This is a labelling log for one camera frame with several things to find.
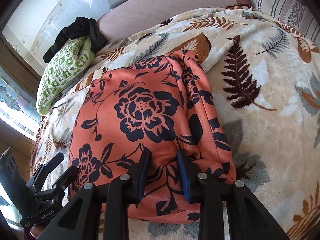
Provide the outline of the orange black floral garment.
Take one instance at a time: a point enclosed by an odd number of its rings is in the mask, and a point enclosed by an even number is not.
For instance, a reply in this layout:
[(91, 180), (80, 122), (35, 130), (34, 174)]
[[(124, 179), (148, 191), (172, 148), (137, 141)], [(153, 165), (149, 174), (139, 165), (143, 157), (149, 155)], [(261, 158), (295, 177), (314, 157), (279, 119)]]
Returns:
[(71, 134), (69, 162), (79, 174), (70, 194), (87, 183), (110, 183), (150, 152), (142, 200), (129, 207), (129, 217), (157, 223), (197, 221), (200, 206), (187, 203), (181, 188), (180, 150), (209, 176), (235, 181), (231, 148), (193, 50), (109, 70), (92, 81)]

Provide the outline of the cream leaf pattern blanket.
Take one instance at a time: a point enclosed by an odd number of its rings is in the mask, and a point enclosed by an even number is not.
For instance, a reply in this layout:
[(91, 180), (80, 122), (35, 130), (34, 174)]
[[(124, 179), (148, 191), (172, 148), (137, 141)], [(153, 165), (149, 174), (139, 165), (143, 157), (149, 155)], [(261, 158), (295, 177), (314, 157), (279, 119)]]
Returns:
[(290, 239), (307, 239), (319, 223), (319, 45), (249, 8), (188, 11), (105, 46), (41, 123), (31, 172), (68, 150), (75, 113), (103, 68), (180, 48), (204, 59), (237, 177)]

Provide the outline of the green white patterned cloth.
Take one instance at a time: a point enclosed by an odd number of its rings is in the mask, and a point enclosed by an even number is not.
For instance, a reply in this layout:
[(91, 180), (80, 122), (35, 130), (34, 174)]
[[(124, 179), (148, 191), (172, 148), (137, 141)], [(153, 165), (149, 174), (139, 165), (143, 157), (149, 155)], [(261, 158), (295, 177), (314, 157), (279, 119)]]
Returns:
[(93, 62), (91, 39), (68, 40), (47, 64), (37, 90), (36, 109), (46, 115), (57, 96)]

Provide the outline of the pink quilted bolster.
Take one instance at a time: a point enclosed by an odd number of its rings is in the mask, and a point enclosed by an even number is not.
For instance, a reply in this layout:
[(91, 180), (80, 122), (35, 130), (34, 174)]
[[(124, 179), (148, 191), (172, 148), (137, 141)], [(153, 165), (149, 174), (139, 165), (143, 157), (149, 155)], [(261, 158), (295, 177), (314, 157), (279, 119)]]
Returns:
[(250, 0), (128, 0), (101, 16), (100, 32), (114, 42), (154, 27), (183, 12), (198, 8), (226, 8)]

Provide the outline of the striped floral bedsheet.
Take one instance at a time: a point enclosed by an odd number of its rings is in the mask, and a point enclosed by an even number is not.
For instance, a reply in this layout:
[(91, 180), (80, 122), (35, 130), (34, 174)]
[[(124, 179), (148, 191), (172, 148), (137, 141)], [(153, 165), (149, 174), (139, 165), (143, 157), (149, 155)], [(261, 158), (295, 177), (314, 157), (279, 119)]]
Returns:
[(295, 28), (319, 46), (319, 24), (302, 0), (256, 0), (257, 10)]

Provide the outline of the wooden window frame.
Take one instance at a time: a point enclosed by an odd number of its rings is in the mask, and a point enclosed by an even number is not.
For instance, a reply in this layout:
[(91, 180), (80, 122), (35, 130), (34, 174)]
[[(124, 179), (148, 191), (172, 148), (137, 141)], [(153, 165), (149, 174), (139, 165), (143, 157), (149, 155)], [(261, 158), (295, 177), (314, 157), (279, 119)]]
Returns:
[(11, 148), (18, 170), (29, 179), (31, 152), (41, 116), (36, 110), (40, 76), (1, 35), (1, 152)]

